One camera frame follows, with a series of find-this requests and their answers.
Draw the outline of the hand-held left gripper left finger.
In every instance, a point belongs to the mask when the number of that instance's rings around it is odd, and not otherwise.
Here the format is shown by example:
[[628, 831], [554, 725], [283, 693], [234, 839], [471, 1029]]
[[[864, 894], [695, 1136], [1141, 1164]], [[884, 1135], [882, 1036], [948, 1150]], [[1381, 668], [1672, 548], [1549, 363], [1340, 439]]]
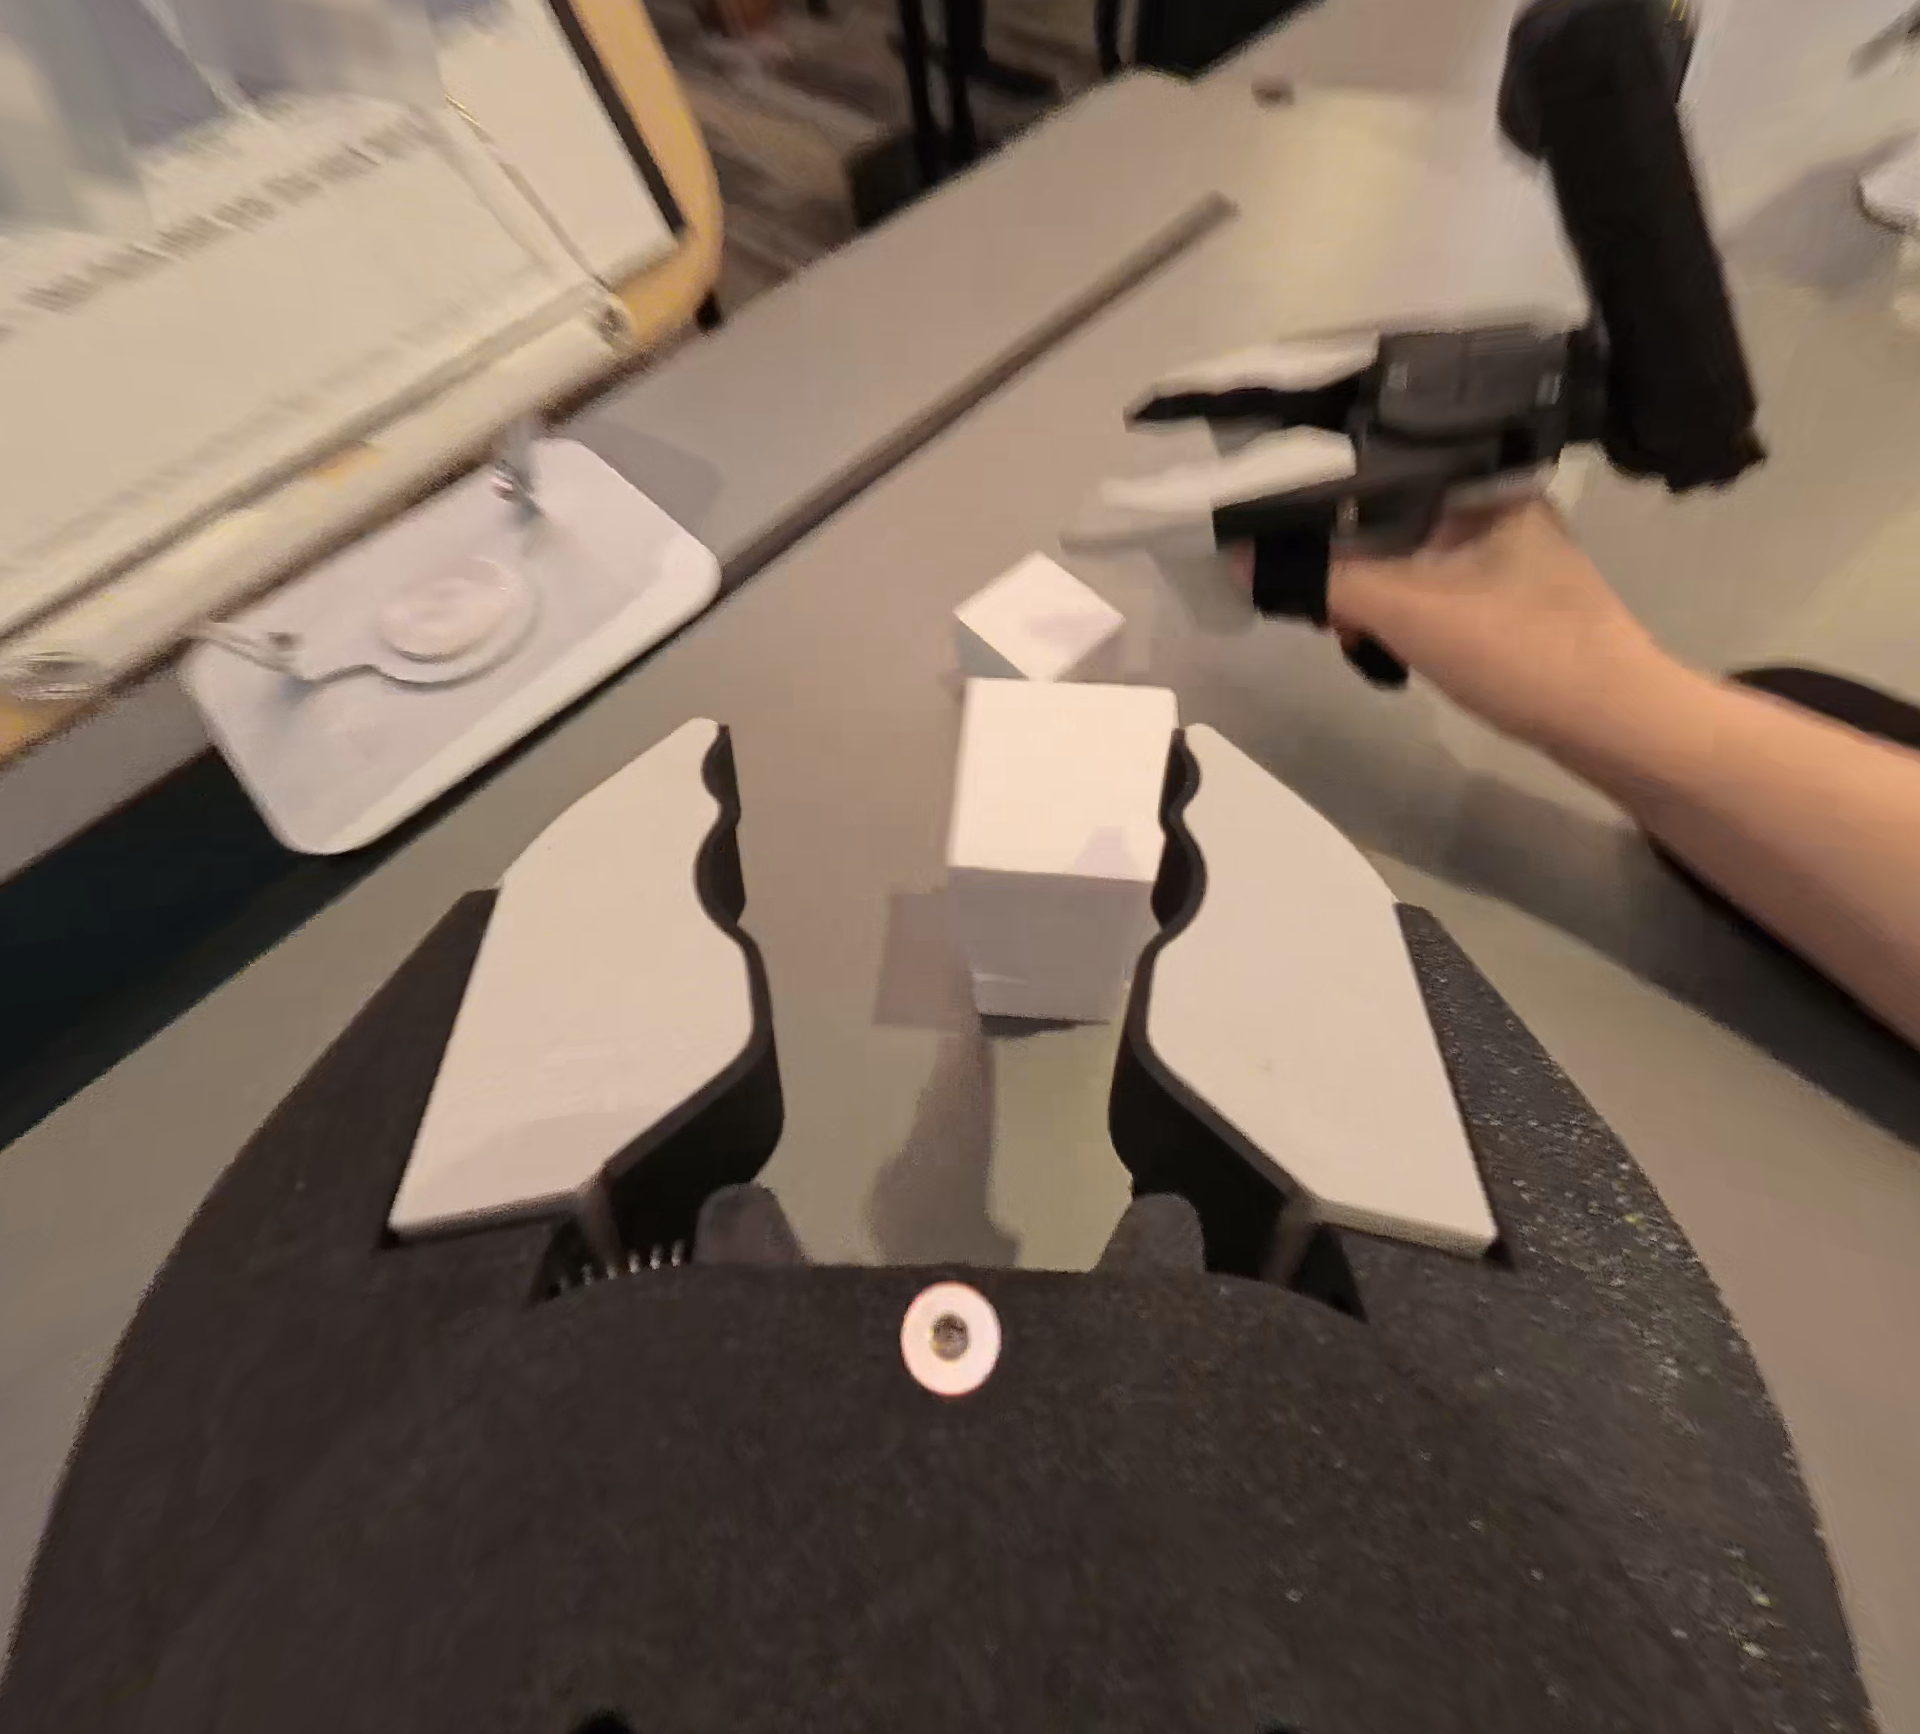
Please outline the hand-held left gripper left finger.
[[387, 1215], [394, 1242], [555, 1226], [608, 1274], [692, 1258], [784, 1130], [744, 926], [730, 730], [684, 723], [508, 867]]

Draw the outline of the printed instruction sheet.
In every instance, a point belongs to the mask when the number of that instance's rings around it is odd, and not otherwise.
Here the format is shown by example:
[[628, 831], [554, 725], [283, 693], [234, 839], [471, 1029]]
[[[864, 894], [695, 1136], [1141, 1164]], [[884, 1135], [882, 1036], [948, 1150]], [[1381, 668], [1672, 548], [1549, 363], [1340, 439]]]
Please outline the printed instruction sheet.
[[681, 232], [572, 0], [3, 0], [3, 634]]

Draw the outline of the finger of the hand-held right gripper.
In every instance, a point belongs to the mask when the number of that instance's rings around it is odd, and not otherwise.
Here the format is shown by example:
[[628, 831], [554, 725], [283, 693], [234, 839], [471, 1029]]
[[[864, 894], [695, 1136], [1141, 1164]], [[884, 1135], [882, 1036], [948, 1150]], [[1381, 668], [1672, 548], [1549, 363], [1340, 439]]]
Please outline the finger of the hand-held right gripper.
[[1231, 455], [1102, 481], [1064, 527], [1061, 547], [1074, 555], [1210, 552], [1216, 513], [1287, 503], [1356, 474], [1357, 452], [1340, 433], [1266, 433]]
[[1380, 348], [1380, 333], [1349, 333], [1227, 351], [1157, 377], [1123, 421], [1138, 430], [1345, 433], [1373, 391]]

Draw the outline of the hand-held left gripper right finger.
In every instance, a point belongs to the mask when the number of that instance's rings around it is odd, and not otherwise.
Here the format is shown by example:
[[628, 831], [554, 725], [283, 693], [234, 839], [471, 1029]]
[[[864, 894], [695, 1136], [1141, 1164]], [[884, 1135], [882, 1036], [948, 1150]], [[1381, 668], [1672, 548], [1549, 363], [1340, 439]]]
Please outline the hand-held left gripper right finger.
[[1182, 729], [1110, 1139], [1191, 1212], [1208, 1274], [1292, 1284], [1337, 1238], [1483, 1263], [1502, 1241], [1399, 903], [1225, 734]]

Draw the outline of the person's right forearm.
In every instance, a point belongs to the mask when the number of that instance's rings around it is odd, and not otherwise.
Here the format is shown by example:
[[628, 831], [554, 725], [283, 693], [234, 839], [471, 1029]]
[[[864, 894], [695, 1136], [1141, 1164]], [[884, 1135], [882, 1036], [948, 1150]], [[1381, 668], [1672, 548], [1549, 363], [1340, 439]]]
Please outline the person's right forearm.
[[1603, 788], [1697, 882], [1918, 1042], [1915, 752], [1634, 647]]

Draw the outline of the person's right hand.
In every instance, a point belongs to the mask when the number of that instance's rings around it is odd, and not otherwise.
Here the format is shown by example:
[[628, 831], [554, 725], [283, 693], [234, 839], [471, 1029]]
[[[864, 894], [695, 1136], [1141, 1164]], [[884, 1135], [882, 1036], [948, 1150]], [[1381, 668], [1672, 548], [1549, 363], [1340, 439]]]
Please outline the person's right hand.
[[1576, 762], [1684, 678], [1543, 499], [1448, 513], [1408, 555], [1331, 561], [1325, 608], [1448, 702]]

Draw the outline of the white hard foam cube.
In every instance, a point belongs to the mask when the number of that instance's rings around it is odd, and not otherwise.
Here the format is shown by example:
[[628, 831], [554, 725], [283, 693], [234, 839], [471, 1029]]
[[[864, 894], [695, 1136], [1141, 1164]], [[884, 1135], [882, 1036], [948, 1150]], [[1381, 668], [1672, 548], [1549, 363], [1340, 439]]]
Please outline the white hard foam cube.
[[972, 965], [1136, 969], [1177, 730], [1166, 688], [965, 685], [943, 894], [968, 977]]
[[972, 965], [972, 1007], [998, 1022], [1102, 1024], [1121, 1010], [1132, 973], [1129, 965], [1075, 960], [1029, 969]]
[[1121, 676], [1125, 619], [1082, 578], [1029, 552], [951, 612], [961, 678], [1108, 685]]

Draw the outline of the white and wooden document stand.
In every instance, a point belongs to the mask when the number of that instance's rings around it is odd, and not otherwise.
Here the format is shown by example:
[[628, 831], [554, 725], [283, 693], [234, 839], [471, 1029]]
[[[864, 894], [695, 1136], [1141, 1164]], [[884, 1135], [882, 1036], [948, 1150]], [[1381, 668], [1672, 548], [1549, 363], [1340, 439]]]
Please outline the white and wooden document stand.
[[572, 0], [678, 197], [585, 317], [3, 634], [3, 880], [215, 748], [290, 850], [368, 846], [700, 615], [700, 537], [563, 417], [717, 281], [708, 145], [643, 0]]

